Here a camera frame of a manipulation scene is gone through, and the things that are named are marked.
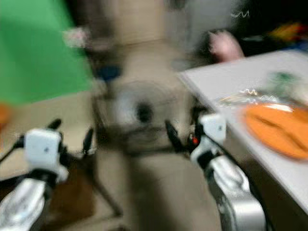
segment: tiled floor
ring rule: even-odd
[[[177,92],[181,129],[189,94],[171,68],[181,54],[162,41],[130,46],[125,50],[121,83],[153,80]],[[203,173],[174,153],[131,158],[119,150],[100,150],[99,177],[124,210],[123,218],[106,219],[108,205],[97,198],[96,214],[66,231],[108,231],[123,225],[132,231],[219,231],[216,204]]]

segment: floor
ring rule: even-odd
[[[141,43],[125,48],[121,84],[150,80],[177,95],[185,108],[190,95],[171,67],[183,55],[163,41]],[[182,110],[175,115],[182,133],[187,121]],[[100,180],[124,210],[123,218],[109,218],[112,211],[96,198],[96,213],[65,231],[111,231],[125,226],[132,231],[219,231],[215,201],[202,171],[174,153],[156,153],[131,158],[116,148],[99,150]]]

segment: green backdrop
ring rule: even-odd
[[[90,69],[67,47],[61,0],[0,0],[0,101],[29,103],[87,90]]]

